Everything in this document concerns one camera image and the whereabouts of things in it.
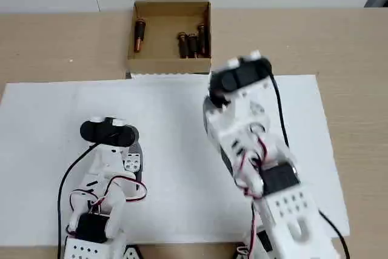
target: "red and white wire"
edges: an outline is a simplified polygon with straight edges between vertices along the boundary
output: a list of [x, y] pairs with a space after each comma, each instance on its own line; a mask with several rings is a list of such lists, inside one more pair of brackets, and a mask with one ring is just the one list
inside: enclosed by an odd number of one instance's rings
[[140, 186], [143, 190], [143, 193], [141, 195], [138, 195], [136, 197], [126, 197], [125, 198], [125, 201], [127, 203], [132, 203], [132, 202], [135, 202], [135, 201], [141, 201], [143, 200], [146, 196], [147, 196], [147, 187], [146, 185], [143, 183], [143, 182], [140, 182], [140, 181], [136, 181], [135, 179], [133, 178], [130, 178], [130, 177], [127, 177], [127, 176], [123, 176], [123, 175], [116, 175], [116, 176], [113, 176], [109, 182], [108, 182], [108, 185], [104, 191], [104, 194], [102, 197], [98, 198], [98, 200], [93, 204], [93, 205], [100, 205], [106, 198], [106, 196], [108, 195], [109, 193], [109, 187], [112, 185], [112, 183], [115, 181], [115, 180], [118, 180], [118, 179], [123, 179], [123, 180], [126, 180], [126, 181], [129, 181], [133, 184], [135, 184], [136, 186]]
[[97, 195], [95, 195], [94, 193], [92, 192], [89, 192], [89, 191], [86, 191], [84, 189], [74, 189], [70, 195], [69, 195], [69, 203], [70, 203], [70, 208], [72, 209], [72, 211], [74, 211], [74, 207], [73, 207], [73, 203], [72, 203], [72, 195], [73, 194], [76, 194], [76, 193], [80, 193], [81, 195], [88, 195], [90, 196], [90, 201], [92, 201], [92, 206], [95, 205], [95, 201], [98, 201], [99, 198], [97, 197]]

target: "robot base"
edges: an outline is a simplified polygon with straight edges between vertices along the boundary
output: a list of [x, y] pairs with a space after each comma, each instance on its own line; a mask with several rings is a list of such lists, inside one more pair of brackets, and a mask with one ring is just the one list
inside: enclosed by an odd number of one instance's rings
[[113, 244], [100, 244], [75, 238], [67, 238], [64, 259], [143, 259], [137, 245], [127, 245], [124, 254], [119, 249], [112, 250]]

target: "black cable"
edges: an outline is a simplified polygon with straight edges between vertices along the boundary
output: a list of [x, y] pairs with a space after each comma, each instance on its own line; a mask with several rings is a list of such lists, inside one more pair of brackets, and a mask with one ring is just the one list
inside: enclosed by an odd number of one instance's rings
[[[288, 139], [288, 137], [287, 137], [286, 127], [285, 127], [285, 125], [284, 125], [283, 110], [282, 110], [282, 107], [281, 107], [281, 100], [280, 100], [279, 88], [278, 88], [278, 85], [277, 85], [277, 83], [276, 83], [275, 77], [273, 76], [273, 73], [272, 73], [270, 70], [267, 70], [267, 72], [268, 72], [269, 77], [270, 77], [270, 79], [271, 79], [273, 88], [275, 89], [276, 98], [277, 98], [277, 100], [278, 100], [279, 119], [280, 119], [281, 130], [282, 130], [282, 132], [283, 132], [284, 142], [285, 142], [285, 144], [287, 145], [287, 147], [289, 147], [289, 139]], [[330, 221], [329, 218], [328, 218], [323, 212], [321, 212], [320, 210], [319, 210], [319, 214], [321, 215], [321, 217], [324, 218], [324, 220], [325, 220], [325, 221], [333, 228], [333, 230], [336, 232], [337, 236], [339, 237], [339, 240], [341, 241], [342, 247], [343, 247], [343, 249], [344, 249], [345, 258], [346, 258], [346, 259], [350, 259], [349, 249], [347, 248], [346, 240], [345, 240], [345, 238], [342, 236], [340, 230], [338, 230], [337, 227], [333, 224], [333, 222]]]
[[57, 259], [61, 259], [61, 248], [62, 248], [62, 221], [61, 221], [61, 195], [62, 195], [62, 188], [63, 185], [65, 184], [65, 180], [67, 176], [69, 175], [70, 171], [74, 168], [74, 166], [77, 165], [78, 162], [80, 162], [87, 154], [89, 154], [95, 147], [100, 145], [101, 143], [95, 143], [94, 145], [90, 146], [81, 156], [77, 158], [70, 166], [67, 168], [65, 174], [63, 175], [62, 181], [59, 185], [59, 190], [58, 190], [58, 200], [57, 200], [57, 212], [58, 212], [58, 251], [56, 254]]
[[270, 70], [268, 70], [267, 72], [269, 74], [269, 78], [271, 78], [273, 89], [275, 89], [275, 93], [276, 93], [276, 99], [278, 100], [280, 126], [281, 126], [281, 131], [283, 133], [284, 142], [287, 145], [287, 147], [289, 147], [289, 139], [287, 137], [286, 127], [284, 125], [283, 109], [281, 107], [281, 100], [280, 100], [280, 93], [279, 93], [278, 84], [276, 83], [275, 77], [273, 76], [272, 72]]
[[333, 224], [333, 222], [330, 221], [329, 218], [323, 212], [319, 211], [319, 214], [321, 215], [321, 217], [324, 218], [325, 221], [327, 221], [327, 223], [329, 225], [331, 225], [333, 230], [336, 232], [336, 234], [339, 237], [339, 240], [341, 241], [341, 244], [342, 244], [342, 246], [344, 248], [345, 258], [346, 259], [350, 259], [350, 253], [349, 253], [349, 250], [347, 248], [347, 244], [346, 244], [345, 238], [342, 236], [340, 230], [337, 229], [337, 227]]

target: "screw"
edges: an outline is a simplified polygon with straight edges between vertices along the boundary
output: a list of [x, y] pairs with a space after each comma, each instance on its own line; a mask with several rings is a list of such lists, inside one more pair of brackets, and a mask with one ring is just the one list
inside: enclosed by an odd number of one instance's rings
[[189, 34], [189, 58], [198, 57], [197, 36], [194, 33]]
[[207, 56], [207, 46], [206, 46], [206, 28], [204, 24], [199, 24], [198, 29], [198, 50], [202, 56]]
[[179, 55], [181, 59], [186, 59], [189, 54], [189, 44], [187, 42], [187, 35], [184, 32], [178, 33]]
[[135, 22], [135, 48], [133, 49], [136, 53], [141, 50], [141, 43], [144, 40], [144, 31], [146, 30], [146, 22], [143, 19], [138, 19]]

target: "copper bolt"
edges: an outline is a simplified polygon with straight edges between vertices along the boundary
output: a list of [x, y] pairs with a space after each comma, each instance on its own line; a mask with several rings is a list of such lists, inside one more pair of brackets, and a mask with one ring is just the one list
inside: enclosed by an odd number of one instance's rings
[[135, 33], [134, 33], [134, 38], [135, 38], [135, 46], [133, 50], [138, 53], [141, 50], [141, 43], [144, 40], [144, 32], [146, 30], [146, 22], [143, 19], [138, 19], [135, 22]]

